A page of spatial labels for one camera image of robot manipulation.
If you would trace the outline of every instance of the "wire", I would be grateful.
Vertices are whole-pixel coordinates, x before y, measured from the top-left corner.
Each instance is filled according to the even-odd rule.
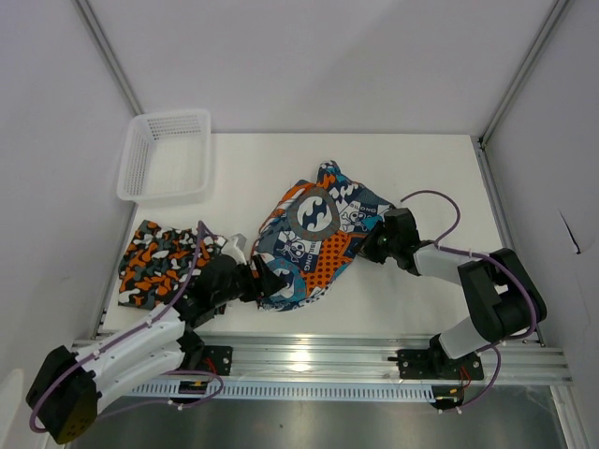
[[[199,222],[197,222],[197,241],[196,241],[196,250],[194,251],[194,258],[193,258],[191,266],[189,268],[187,278],[185,279],[183,284],[179,287],[179,289],[177,290],[177,293],[175,294],[173,299],[169,302],[169,304],[167,304],[167,306],[160,313],[158,313],[149,324],[143,323],[143,324],[138,325],[132,329],[129,329],[123,335],[120,335],[113,341],[110,341],[106,345],[100,347],[98,349],[98,352],[101,355],[104,354],[108,349],[114,347],[116,344],[119,344],[121,341],[126,340],[129,337],[131,337],[132,335],[137,334],[138,332],[140,332],[142,329],[145,329],[146,327],[150,327],[151,325],[156,323],[158,320],[160,320],[170,309],[172,309],[172,307],[175,305],[175,303],[183,296],[183,293],[184,293],[185,289],[187,288],[187,284],[189,284],[189,282],[191,281],[192,273],[193,273],[194,269],[196,268],[197,259],[199,258],[201,241],[204,240],[204,236],[207,233],[210,233],[210,231],[207,231],[207,228],[206,228],[206,225],[204,224],[204,222],[202,222],[201,220]],[[44,405],[46,400],[48,400],[48,398],[54,392],[54,390],[56,390],[56,388],[58,388],[58,386],[62,382],[64,382],[65,379],[68,378],[68,376],[70,376],[77,369],[81,368],[83,365],[94,360],[97,357],[94,353],[91,353],[91,354],[87,355],[86,357],[84,357],[82,360],[80,360],[75,365],[68,368],[60,376],[58,376],[56,378],[56,380],[50,385],[50,387],[41,395],[41,397],[37,400],[37,403],[34,406],[33,410],[31,411],[31,415],[29,416],[29,428],[31,428],[32,431],[34,431],[35,433],[45,433],[48,431],[44,427],[39,427],[36,423],[37,416],[39,415],[39,411],[41,410],[42,406]]]
[[[518,278],[516,278],[516,276],[514,276],[509,269],[507,269],[502,264],[500,264],[498,261],[496,261],[495,259],[493,259],[492,257],[490,257],[486,254],[473,253],[470,251],[458,250],[456,248],[449,248],[446,246],[441,246],[441,243],[440,243],[441,240],[444,239],[445,237],[447,237],[449,234],[451,234],[458,227],[458,224],[460,223],[460,220],[461,220],[460,207],[458,206],[458,203],[456,203],[453,200],[453,198],[451,198],[450,196],[448,196],[442,192],[438,192],[436,190],[418,190],[418,191],[413,192],[410,195],[402,198],[401,202],[403,202],[407,199],[410,199],[413,196],[418,196],[418,195],[422,195],[422,194],[436,195],[436,196],[440,196],[441,198],[446,199],[453,206],[453,208],[456,212],[456,220],[454,221],[454,223],[447,229],[447,231],[445,231],[443,234],[441,234],[434,241],[433,244],[434,244],[435,248],[437,248],[439,251],[444,251],[446,253],[452,253],[452,254],[456,254],[456,255],[464,255],[464,256],[467,256],[470,258],[475,257],[475,258],[483,259],[486,262],[491,263],[493,266],[495,266],[497,269],[499,269],[505,276],[507,276],[507,278],[510,280],[510,282],[513,283],[516,286],[516,288],[518,288],[520,294],[524,297],[524,300],[526,301],[526,304],[529,309],[529,313],[531,315],[531,325],[525,333],[519,334],[516,336],[507,337],[506,340],[520,340],[520,339],[529,337],[531,334],[533,334],[534,330],[536,329],[536,325],[537,325],[536,308],[534,307],[533,299],[531,298],[529,293],[526,291],[526,288],[524,287],[524,285],[522,285],[522,282],[520,282],[518,280]],[[488,349],[492,349],[495,352],[495,354],[497,355],[497,366],[495,367],[495,372],[493,372],[493,375],[491,376],[489,383],[487,384],[487,386],[485,386],[483,391],[481,391],[480,394],[478,394],[478,396],[476,396],[475,398],[470,399],[468,402],[464,402],[461,405],[462,408],[478,402],[495,385],[495,382],[497,381],[497,378],[499,377],[499,371],[502,366],[502,356],[496,346],[497,346],[497,343],[491,343],[491,344],[488,344],[488,345],[483,346],[482,348],[478,349],[478,352],[481,352],[481,353],[483,351],[487,351]]]
[[[468,384],[466,384],[466,385],[464,385],[463,382],[462,382],[461,389],[465,390],[472,383],[472,378],[470,377],[470,374],[468,373],[468,370],[466,369],[466,367],[461,367],[460,368],[460,379],[461,379],[462,374],[466,378],[466,380],[468,381]]]
[[[214,393],[210,393],[208,396],[198,399],[198,400],[195,400],[188,404],[180,404],[177,402],[173,402],[172,399],[169,399],[167,402],[165,402],[162,399],[151,399],[151,400],[145,400],[145,401],[137,403],[137,404],[129,405],[127,407],[123,407],[122,409],[115,410],[114,412],[102,413],[97,417],[97,419],[102,420],[102,419],[110,418],[116,414],[129,412],[131,410],[137,409],[138,407],[144,407],[146,405],[151,405],[151,404],[175,406],[175,407],[177,407],[178,410],[191,409],[192,407],[196,407],[198,405],[205,404],[206,402],[210,402],[211,400],[216,398],[218,395],[220,395],[223,391],[223,388],[225,388],[225,381],[223,381],[223,378],[221,376],[219,376],[218,374],[216,374],[215,372],[181,370],[181,371],[169,371],[169,372],[166,372],[165,374],[187,374],[187,375],[196,375],[196,376],[209,376],[213,380],[218,381],[219,385],[218,385],[218,389]]]
[[[204,360],[206,361],[206,365],[208,365],[208,368],[210,368],[210,371],[216,374],[216,367],[214,366],[214,363],[208,357]]]

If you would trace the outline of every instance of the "white plastic basket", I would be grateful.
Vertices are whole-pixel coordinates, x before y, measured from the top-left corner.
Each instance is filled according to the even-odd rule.
[[[129,124],[117,195],[143,206],[202,201],[211,185],[210,113],[139,115]]]

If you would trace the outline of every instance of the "white table surface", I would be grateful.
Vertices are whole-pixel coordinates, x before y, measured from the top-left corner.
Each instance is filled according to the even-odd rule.
[[[142,220],[181,228],[204,220],[215,233],[242,233],[246,253],[257,229],[297,180],[315,181],[321,162],[337,161],[344,174],[399,205],[419,189],[435,189],[460,205],[458,229],[447,246],[493,251],[501,242],[472,142],[468,136],[349,134],[216,134],[212,194],[201,204],[139,207],[130,235]],[[422,239],[435,239],[454,220],[442,198],[418,196],[406,207],[416,216]],[[103,329],[119,330],[146,311],[118,305],[119,282]],[[295,311],[258,311],[255,304],[229,303],[226,314],[201,333],[313,333],[346,336],[401,336],[442,332],[467,315],[458,286],[415,277],[393,261],[383,266],[357,258],[320,300]]]

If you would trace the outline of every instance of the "cloth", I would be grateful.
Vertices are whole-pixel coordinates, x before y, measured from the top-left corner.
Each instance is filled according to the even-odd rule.
[[[316,183],[298,181],[259,228],[252,256],[287,282],[262,310],[290,311],[319,299],[356,257],[355,249],[393,205],[351,181],[334,161]]]
[[[169,298],[189,275],[196,242],[196,229],[161,227],[143,221],[119,264],[119,305],[151,310]],[[207,231],[200,240],[192,276],[197,276],[225,243],[224,237]]]

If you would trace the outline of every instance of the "orange and gray camouflage fabric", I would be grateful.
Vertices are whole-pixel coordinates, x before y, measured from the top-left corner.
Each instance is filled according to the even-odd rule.
[[[119,305],[151,310],[168,299],[189,274],[196,249],[196,229],[161,227],[145,220],[135,231],[119,265]],[[197,276],[226,240],[207,233],[192,276]]]

